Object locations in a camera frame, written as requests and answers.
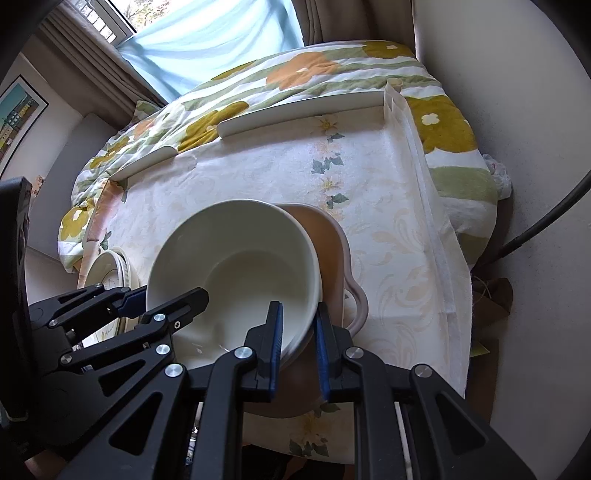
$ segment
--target orange flower pattern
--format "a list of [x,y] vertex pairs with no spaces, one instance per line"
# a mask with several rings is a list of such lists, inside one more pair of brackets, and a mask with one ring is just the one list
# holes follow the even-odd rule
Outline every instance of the orange flower pattern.
[[146,120],[142,120],[140,123],[138,123],[133,131],[134,139],[145,133],[146,130],[152,126],[154,120],[155,118],[147,118]]
[[303,85],[314,75],[335,73],[339,64],[328,60],[322,52],[307,51],[293,57],[267,76],[267,85],[279,83],[279,90]]

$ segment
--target picture frame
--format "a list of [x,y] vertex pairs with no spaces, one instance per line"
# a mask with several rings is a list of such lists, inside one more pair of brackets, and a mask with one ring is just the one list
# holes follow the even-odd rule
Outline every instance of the picture frame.
[[0,178],[19,143],[49,104],[22,75],[0,96]]

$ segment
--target white cloth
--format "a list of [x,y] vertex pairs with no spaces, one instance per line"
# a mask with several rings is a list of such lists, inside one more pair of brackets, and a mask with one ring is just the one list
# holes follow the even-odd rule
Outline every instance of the white cloth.
[[[333,215],[347,234],[353,275],[369,301],[355,344],[400,367],[427,363],[463,393],[469,270],[402,96],[387,86],[383,109],[244,132],[131,177],[126,201],[108,226],[109,244],[125,250],[145,284],[162,244],[182,221],[232,198],[308,203]],[[327,410],[335,408],[293,419],[246,414],[243,439],[352,463],[352,406]]]

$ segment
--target stacked plates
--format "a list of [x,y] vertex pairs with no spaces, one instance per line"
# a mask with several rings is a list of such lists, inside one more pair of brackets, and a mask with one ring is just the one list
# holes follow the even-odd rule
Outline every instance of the stacked plates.
[[[85,287],[102,283],[105,288],[129,287],[135,290],[139,287],[138,277],[129,261],[129,258],[118,247],[102,252],[90,267],[86,277]],[[82,340],[82,345],[88,347],[102,342],[123,332],[129,332],[138,319],[121,317],[113,320],[103,328]]]

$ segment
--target beige curtain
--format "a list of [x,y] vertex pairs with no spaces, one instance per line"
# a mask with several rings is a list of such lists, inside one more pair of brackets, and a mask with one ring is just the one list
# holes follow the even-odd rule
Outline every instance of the beige curtain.
[[22,52],[83,116],[95,113],[115,128],[129,122],[138,100],[166,104],[67,0],[47,16]]
[[292,0],[304,44],[391,40],[414,51],[411,0]]

